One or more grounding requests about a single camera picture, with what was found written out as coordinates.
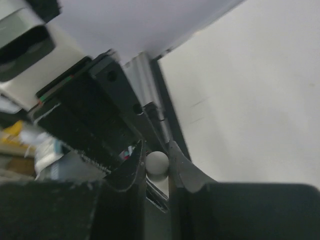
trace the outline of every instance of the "white wall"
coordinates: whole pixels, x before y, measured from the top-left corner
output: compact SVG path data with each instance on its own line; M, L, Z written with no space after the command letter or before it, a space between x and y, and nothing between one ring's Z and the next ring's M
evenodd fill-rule
M125 64L141 52L156 58L243 0L60 0L53 20L95 57L110 48Z
M205 173L320 188L319 13L319 0L247 0L161 60Z

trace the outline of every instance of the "black plastic part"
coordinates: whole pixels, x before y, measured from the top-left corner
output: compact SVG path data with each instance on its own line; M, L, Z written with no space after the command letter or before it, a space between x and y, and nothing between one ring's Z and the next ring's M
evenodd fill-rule
M162 105L165 110L165 118L167 119L168 124L170 126L170 131L173 137L172 140L176 141L176 143L181 148L183 154L187 157L187 159L191 161L192 159L188 151L188 146L186 144L173 103L171 101L171 97L166 86L166 81L159 66L158 58L151 60L149 63L152 70L154 81L156 83L156 88L158 90L158 93L162 101Z
M59 89L59 86L63 80L66 78L73 76L77 72L79 72L82 68L84 68L87 64L89 64L92 61L90 57L84 57L79 62L77 62L75 65L73 65L71 68L69 68L67 71L65 71L63 74L61 74L59 77L57 77L55 80L47 84L45 87L40 89L35 95L38 99L43 97L45 94L51 95L54 93L54 89Z
M159 137L161 137L162 142L165 143L166 140L161 126L162 120L159 118L157 105L153 101L149 102L147 105L144 106L144 111L146 112L148 118L151 120L151 123L156 132L158 133Z
M60 6L57 0L26 0L33 11L48 23L60 14Z
M320 193L303 184L217 183L170 143L173 240L318 240Z
M2 183L0 239L145 239L145 152L102 181Z
M62 81L70 73L73 77ZM83 59L37 93L43 95L44 103L29 114L34 123L104 170L116 169L119 154L141 138L150 151L166 152L148 116L135 113L133 106L140 103L121 66L107 54Z
M142 114L137 114L134 111L134 106L140 105L140 102L121 66L105 53L99 55L95 61L96 64L88 71L89 75L112 99L128 120L128 126L146 140L149 150L166 153L165 145L146 113L143 111ZM113 81L108 80L111 72L115 79Z

